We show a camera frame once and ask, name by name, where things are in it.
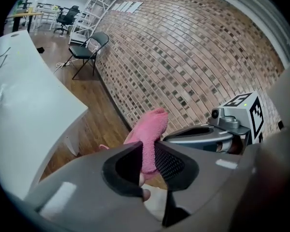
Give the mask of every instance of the wooden floor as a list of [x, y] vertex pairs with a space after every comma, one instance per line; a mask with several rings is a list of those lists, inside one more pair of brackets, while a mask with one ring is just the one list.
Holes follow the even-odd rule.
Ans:
[[[39, 30], [38, 32], [31, 32], [30, 35], [36, 47], [45, 49], [41, 57], [51, 71], [56, 69], [56, 63], [65, 62], [70, 56], [66, 34], [64, 34], [64, 37], [60, 37], [59, 32]], [[82, 61], [77, 60], [73, 63], [79, 67]], [[80, 101], [88, 106], [88, 112], [82, 119], [82, 127], [79, 131], [79, 156], [99, 151], [100, 144], [109, 147], [121, 145], [129, 131], [116, 113], [100, 80], [97, 75], [92, 76], [92, 68], [89, 65], [82, 69], [78, 80], [72, 80], [76, 70], [70, 65], [58, 69], [55, 75]], [[46, 167], [42, 179], [74, 158], [68, 148], [61, 144]]]

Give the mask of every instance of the white table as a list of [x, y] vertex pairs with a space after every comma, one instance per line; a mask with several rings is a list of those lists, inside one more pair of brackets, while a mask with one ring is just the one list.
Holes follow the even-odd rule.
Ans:
[[[51, 22], [51, 25], [49, 27], [49, 30], [52, 30], [53, 26], [56, 24], [56, 19], [57, 19], [59, 13], [60, 13], [60, 10], [52, 10], [52, 9], [42, 9], [42, 8], [39, 8], [39, 9], [37, 9], [37, 11], [38, 12], [41, 12], [41, 13], [44, 13], [44, 14], [48, 14], [47, 19], [46, 19], [46, 22], [48, 21], [49, 15], [54, 14], [53, 15], [52, 22]], [[39, 25], [38, 25], [39, 27], [41, 26], [42, 18], [43, 18], [43, 15], [40, 16]]]
[[38, 183], [59, 143], [64, 141], [78, 154], [77, 125], [88, 108], [53, 75], [27, 30], [1, 37], [0, 55], [9, 47], [0, 68], [5, 85], [0, 107], [0, 183], [23, 199]]

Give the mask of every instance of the black chair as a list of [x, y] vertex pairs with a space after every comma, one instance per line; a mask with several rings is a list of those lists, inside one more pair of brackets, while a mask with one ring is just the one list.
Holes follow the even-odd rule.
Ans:
[[[86, 47], [86, 43], [88, 40], [90, 39], [94, 39], [96, 40], [99, 44], [100, 47], [94, 51], [91, 52], [87, 47]], [[97, 57], [97, 53], [100, 51], [100, 49], [102, 47], [104, 47], [106, 44], [108, 43], [108, 36], [105, 33], [102, 32], [97, 32], [94, 33], [91, 37], [89, 37], [84, 43], [82, 43], [80, 46], [70, 46], [69, 47], [69, 51], [72, 53], [72, 56], [69, 57], [69, 59], [64, 63], [63, 66], [66, 66], [66, 64], [69, 62], [69, 60], [74, 57], [76, 59], [82, 59], [83, 60], [83, 65], [81, 66], [81, 68], [76, 72], [76, 74], [72, 77], [72, 80], [74, 80], [74, 78], [76, 77], [76, 75], [81, 71], [81, 69], [85, 66], [85, 64], [87, 64], [87, 62], [89, 60], [94, 60], [93, 65], [91, 65], [93, 67], [93, 71], [92, 71], [92, 75], [94, 75], [95, 73], [95, 66], [96, 66], [96, 57]]]
[[62, 11], [60, 12], [60, 16], [57, 18], [57, 22], [61, 23], [61, 28], [55, 28], [54, 32], [57, 30], [61, 30], [62, 34], [64, 31], [68, 31], [68, 28], [66, 25], [71, 25], [74, 21], [74, 17], [79, 13], [78, 6], [74, 5], [69, 9], [68, 13], [66, 15], [62, 15]]

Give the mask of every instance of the finger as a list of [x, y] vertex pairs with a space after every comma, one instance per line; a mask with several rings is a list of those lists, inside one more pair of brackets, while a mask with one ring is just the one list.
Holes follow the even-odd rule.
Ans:
[[140, 173], [140, 179], [139, 179], [139, 186], [141, 187], [145, 183], [145, 177], [142, 173]]
[[222, 143], [221, 142], [218, 142], [217, 143], [217, 150], [216, 150], [216, 152], [221, 151], [221, 149], [222, 149]]
[[99, 145], [99, 147], [100, 147], [100, 150], [106, 150], [106, 149], [109, 149], [109, 147], [108, 147], [108, 146], [105, 146], [105, 145]]
[[150, 190], [143, 189], [143, 200], [144, 200], [144, 202], [149, 200], [149, 198], [150, 198]]

